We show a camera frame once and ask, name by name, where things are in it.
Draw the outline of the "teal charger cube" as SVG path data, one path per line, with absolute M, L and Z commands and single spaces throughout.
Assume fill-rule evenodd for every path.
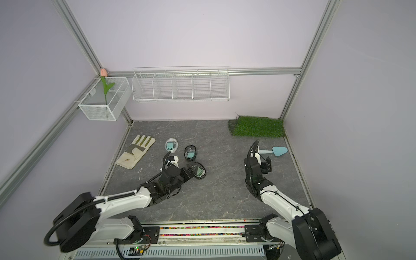
M 167 145 L 166 145 L 166 149 L 167 149 L 168 151 L 172 151 L 172 150 L 174 149 L 174 144 L 173 144 L 173 143 L 167 143 Z
M 193 149 L 189 149 L 185 153 L 185 158 L 189 161 L 193 161 L 196 157 L 196 152 Z

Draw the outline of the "clear round pouch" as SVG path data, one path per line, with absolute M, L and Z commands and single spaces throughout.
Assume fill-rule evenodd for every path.
M 175 138 L 169 138 L 165 142 L 165 149 L 167 152 L 174 153 L 178 148 L 178 141 Z

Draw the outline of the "green charger cube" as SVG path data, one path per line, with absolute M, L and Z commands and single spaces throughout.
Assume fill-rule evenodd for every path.
M 204 170 L 200 166 L 195 166 L 194 172 L 196 177 L 201 177 L 204 174 Z

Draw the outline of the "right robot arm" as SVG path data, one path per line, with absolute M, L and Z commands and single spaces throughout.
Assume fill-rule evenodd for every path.
M 244 159 L 245 183 L 249 192 L 275 213 L 261 219 L 261 238 L 275 238 L 296 249 L 303 260 L 331 260 L 341 254 L 341 245 L 326 215 L 319 208 L 303 206 L 269 181 L 271 161 L 263 158 L 255 141 Z

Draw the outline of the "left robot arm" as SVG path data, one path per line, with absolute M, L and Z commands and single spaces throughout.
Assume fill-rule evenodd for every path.
M 53 220 L 43 239 L 48 247 L 58 246 L 61 252 L 72 252 L 91 241 L 111 239 L 115 245 L 145 244 L 152 236 L 136 216 L 116 219 L 115 216 L 134 209 L 144 209 L 176 196 L 192 178 L 203 178 L 206 169 L 198 162 L 179 168 L 175 157 L 167 153 L 161 171 L 132 191 L 93 197 L 85 192 L 76 197 Z

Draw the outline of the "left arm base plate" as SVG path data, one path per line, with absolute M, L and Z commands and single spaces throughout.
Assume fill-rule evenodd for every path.
M 119 239 L 119 245 L 125 244 L 157 244 L 160 226 L 145 226 L 141 230 L 134 230 L 127 238 Z

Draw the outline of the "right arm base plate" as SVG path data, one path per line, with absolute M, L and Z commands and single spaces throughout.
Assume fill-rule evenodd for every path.
M 244 226 L 244 234 L 246 241 L 249 243 L 259 242 L 284 242 L 276 236 L 273 236 L 265 224 L 249 224 Z

